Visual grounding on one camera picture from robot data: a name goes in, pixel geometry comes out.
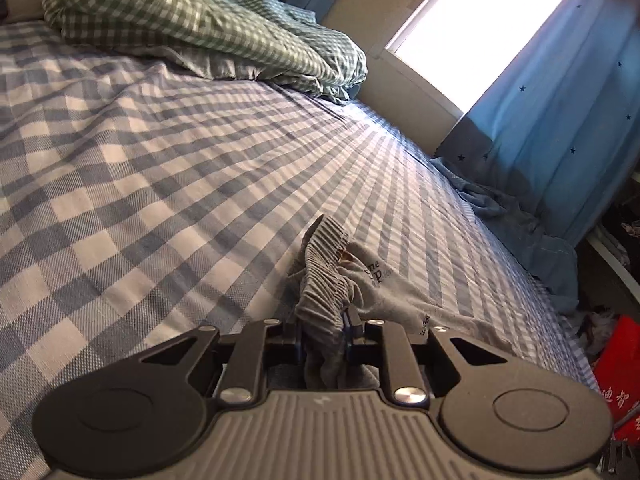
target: bed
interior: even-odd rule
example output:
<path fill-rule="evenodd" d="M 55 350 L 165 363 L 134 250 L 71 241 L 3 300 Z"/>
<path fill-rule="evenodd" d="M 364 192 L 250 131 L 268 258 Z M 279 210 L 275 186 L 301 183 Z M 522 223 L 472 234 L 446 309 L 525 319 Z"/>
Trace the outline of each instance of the bed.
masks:
<path fill-rule="evenodd" d="M 596 387 L 568 325 L 427 156 L 374 114 L 0 27 L 0 478 L 46 464 L 52 387 L 200 324 L 282 314 L 330 214 L 434 304 Z"/>

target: metal screw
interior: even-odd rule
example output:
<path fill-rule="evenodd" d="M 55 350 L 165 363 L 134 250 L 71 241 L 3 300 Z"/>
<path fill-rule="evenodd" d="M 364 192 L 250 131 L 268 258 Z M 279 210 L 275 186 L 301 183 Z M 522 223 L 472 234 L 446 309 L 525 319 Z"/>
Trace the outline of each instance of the metal screw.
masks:
<path fill-rule="evenodd" d="M 251 392 L 246 388 L 227 388 L 220 392 L 220 400 L 227 404 L 245 404 L 251 402 L 252 398 Z"/>
<path fill-rule="evenodd" d="M 394 391 L 394 399 L 403 404 L 420 404 L 427 398 L 427 394 L 420 388 L 405 386 Z"/>

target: sunlight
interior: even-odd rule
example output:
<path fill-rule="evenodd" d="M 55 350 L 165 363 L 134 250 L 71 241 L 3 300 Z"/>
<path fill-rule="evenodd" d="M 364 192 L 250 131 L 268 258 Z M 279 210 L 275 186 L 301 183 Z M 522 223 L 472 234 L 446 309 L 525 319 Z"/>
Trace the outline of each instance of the sunlight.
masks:
<path fill-rule="evenodd" d="M 467 112 L 561 0 L 437 0 L 396 56 Z"/>

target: gray cloth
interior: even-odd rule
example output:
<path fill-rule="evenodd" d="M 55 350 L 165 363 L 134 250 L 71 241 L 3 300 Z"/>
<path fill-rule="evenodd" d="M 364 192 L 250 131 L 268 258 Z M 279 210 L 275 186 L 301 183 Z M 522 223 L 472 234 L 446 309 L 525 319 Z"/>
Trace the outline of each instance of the gray cloth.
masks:
<path fill-rule="evenodd" d="M 602 225 L 602 222 L 599 222 L 596 227 L 593 228 L 593 232 L 609 252 L 616 257 L 617 261 L 625 267 L 628 267 L 631 264 L 629 254 L 626 252 L 624 245 L 622 245 L 618 239 L 612 235 L 604 225 Z"/>
<path fill-rule="evenodd" d="M 578 263 L 574 248 L 562 238 L 547 235 L 540 221 L 522 211 L 513 196 L 466 180 L 460 170 L 444 158 L 434 158 L 431 164 L 519 263 L 546 286 L 554 308 L 560 314 L 572 313 L 578 305 Z"/>
<path fill-rule="evenodd" d="M 365 388 L 378 382 L 375 370 L 344 362 L 342 313 L 350 304 L 362 319 L 385 319 L 408 333 L 448 326 L 514 354 L 509 342 L 489 323 L 448 312 L 431 304 L 424 293 L 373 251 L 349 240 L 327 215 L 306 232 L 291 267 L 289 285 L 298 293 L 295 313 L 307 336 L 305 381 L 308 388 Z"/>

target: shelf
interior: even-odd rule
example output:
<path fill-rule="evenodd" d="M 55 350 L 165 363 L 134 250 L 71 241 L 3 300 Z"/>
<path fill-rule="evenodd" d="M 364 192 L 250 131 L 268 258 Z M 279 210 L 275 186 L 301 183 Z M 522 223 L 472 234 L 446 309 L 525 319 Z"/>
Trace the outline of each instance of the shelf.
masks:
<path fill-rule="evenodd" d="M 609 252 L 609 250 L 604 246 L 604 244 L 600 241 L 596 234 L 594 234 L 593 232 L 589 233 L 587 235 L 587 242 L 596 250 L 596 252 L 602 257 L 607 265 L 611 267 L 611 269 L 617 274 L 620 280 L 622 280 L 622 283 L 634 297 L 636 302 L 640 304 L 640 285 L 638 284 L 638 282 L 636 282 L 629 271 L 626 270 L 625 267 L 616 259 L 616 257 Z"/>

